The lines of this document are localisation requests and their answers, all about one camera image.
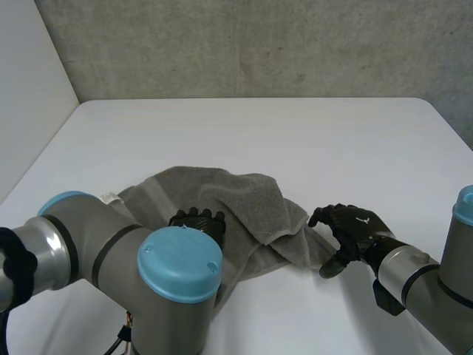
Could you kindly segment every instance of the robotic thumb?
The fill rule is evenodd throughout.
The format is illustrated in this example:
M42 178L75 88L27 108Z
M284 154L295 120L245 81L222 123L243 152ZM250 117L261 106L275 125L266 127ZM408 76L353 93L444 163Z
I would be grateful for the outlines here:
M347 263L340 260L338 251L319 270L322 279L331 279L340 274L347 267Z

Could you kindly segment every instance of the white table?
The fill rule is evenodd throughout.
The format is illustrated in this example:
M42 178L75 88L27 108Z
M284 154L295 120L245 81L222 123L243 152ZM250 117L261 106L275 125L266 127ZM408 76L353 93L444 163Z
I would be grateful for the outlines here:
M457 193L473 181L473 152L418 99L91 101L0 206L0 225L21 225L56 193L119 192L176 165L271 175L309 212L338 202L372 209L437 260ZM371 283L360 263L333 280L286 267L240 283L205 353L447 354L407 312L377 308ZM81 281L10 319L12 355L101 355L124 312Z

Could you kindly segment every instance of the black band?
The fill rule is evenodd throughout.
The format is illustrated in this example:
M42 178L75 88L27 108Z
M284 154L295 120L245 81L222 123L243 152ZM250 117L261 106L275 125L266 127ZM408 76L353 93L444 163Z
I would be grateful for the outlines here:
M11 311L33 295L38 260L31 251L26 250L19 236L8 228L0 228L0 249L5 256L3 272L13 282L13 298L5 310Z
M471 301L468 298L465 298L463 296L460 296L455 291L452 291L451 288L449 288L447 285L445 285L440 278L438 278L438 285L440 286L442 291L447 294L447 296L449 296L453 300L457 301L458 303L464 305L465 307L473 309L473 301Z
M411 289L411 286L414 284L414 282L423 274L425 274L428 271L434 270L435 268L440 268L440 265L438 264L430 264L430 265L425 265L422 268L419 268L414 274L410 276L409 279L407 279L406 283L404 283L404 286L402 288L401 292L401 301L402 305L406 307L406 299L407 299L407 294L409 293L409 290Z
M69 282L67 283L67 285L70 285L71 283L77 281L79 277L79 256L74 240L72 240L71 234L67 230L66 226L62 224L58 218L52 216L51 214L43 214L42 217L46 218L51 222L51 224L54 225L59 234L62 236L64 243L66 244L71 264L71 274L69 276Z
M109 253L110 249L116 244L117 241L119 241L125 234L128 234L131 231L134 231L135 229L138 228L143 228L139 224L132 224L130 226L127 226L117 233L113 237L107 240L103 248L99 251L97 257L95 258L94 265L92 267L92 284L100 290L100 287L98 287L98 272L101 269L102 263L105 260L106 255Z

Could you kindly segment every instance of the towel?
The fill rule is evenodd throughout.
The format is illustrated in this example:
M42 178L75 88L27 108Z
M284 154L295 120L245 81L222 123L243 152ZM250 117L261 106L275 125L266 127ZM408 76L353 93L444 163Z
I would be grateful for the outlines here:
M225 213L227 225L222 285L214 313L235 285L287 264L320 268L334 248L308 227L304 209L284 198L276 181L261 174L233 175L224 169L177 166L160 172L118 196L142 226L168 225L179 209Z

